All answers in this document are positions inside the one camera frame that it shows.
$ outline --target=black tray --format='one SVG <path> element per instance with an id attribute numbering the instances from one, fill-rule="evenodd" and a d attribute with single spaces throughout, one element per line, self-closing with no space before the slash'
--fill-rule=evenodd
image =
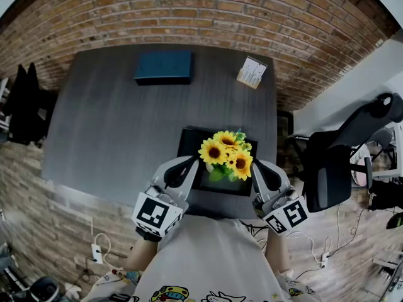
<path id="1" fill-rule="evenodd" d="M 192 189 L 249 197 L 252 189 L 252 178 L 247 178 L 246 181 L 238 179 L 234 182 L 230 182 L 227 177 L 224 177 L 217 182 L 210 182 L 208 180 L 209 173 L 206 170 L 204 161 L 200 159 L 198 151 L 200 150 L 203 140 L 212 138 L 216 132 L 217 131 L 200 130 L 198 128 L 184 128 L 182 130 L 178 157 L 195 155 L 199 158 L 199 168 L 195 180 L 193 181 Z M 246 142 L 249 142 L 252 145 L 251 155 L 253 158 L 256 158 L 256 151 L 258 149 L 257 141 L 246 139 Z"/>

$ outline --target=human arm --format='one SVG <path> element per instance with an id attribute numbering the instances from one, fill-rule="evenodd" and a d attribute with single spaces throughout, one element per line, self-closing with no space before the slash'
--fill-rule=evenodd
<path id="1" fill-rule="evenodd" d="M 126 271 L 145 271 L 157 255 L 158 243 L 139 237 L 130 251 L 123 268 Z"/>
<path id="2" fill-rule="evenodd" d="M 264 256 L 274 273 L 277 271 L 282 273 L 291 269 L 287 238 L 285 236 L 277 235 L 270 227 Z"/>

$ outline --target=artificial sunflower bouquet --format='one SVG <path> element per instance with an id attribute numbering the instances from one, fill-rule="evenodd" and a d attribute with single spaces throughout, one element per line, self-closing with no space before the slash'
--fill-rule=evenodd
<path id="1" fill-rule="evenodd" d="M 206 169 L 210 175 L 209 181 L 216 182 L 224 177 L 236 181 L 251 177 L 251 163 L 253 157 L 249 152 L 250 143 L 245 142 L 246 134 L 241 131 L 219 131 L 213 138 L 203 141 L 198 151 L 200 158 L 206 162 Z"/>

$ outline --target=sunflower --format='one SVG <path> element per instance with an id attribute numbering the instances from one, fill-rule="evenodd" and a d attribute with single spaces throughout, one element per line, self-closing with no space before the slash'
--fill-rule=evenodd
<path id="1" fill-rule="evenodd" d="M 252 159 L 253 157 L 248 151 L 238 150 L 229 156 L 227 167 L 234 170 L 234 176 L 245 181 L 247 177 L 251 177 Z"/>
<path id="2" fill-rule="evenodd" d="M 219 131 L 217 132 L 214 136 L 213 136 L 214 140 L 217 140 L 218 142 L 220 142 L 220 144 L 222 144 L 223 146 L 225 146 L 226 148 L 229 149 L 233 149 L 233 150 L 238 150 L 241 148 L 241 146 L 239 145 L 239 143 L 241 141 L 237 141 L 237 137 L 228 131 Z"/>
<path id="3" fill-rule="evenodd" d="M 224 164 L 227 161 L 225 147 L 218 141 L 208 138 L 203 141 L 201 147 L 198 152 L 204 162 L 208 164 Z"/>

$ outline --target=white t-shirt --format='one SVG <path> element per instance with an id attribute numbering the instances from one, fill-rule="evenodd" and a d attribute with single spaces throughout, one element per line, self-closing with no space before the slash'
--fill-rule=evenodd
<path id="1" fill-rule="evenodd" d="M 322 301 L 308 286 L 275 276 L 238 220 L 185 216 L 163 238 L 140 279 L 138 272 L 128 272 L 125 280 L 120 280 L 125 272 L 113 272 L 97 281 L 83 301 Z"/>

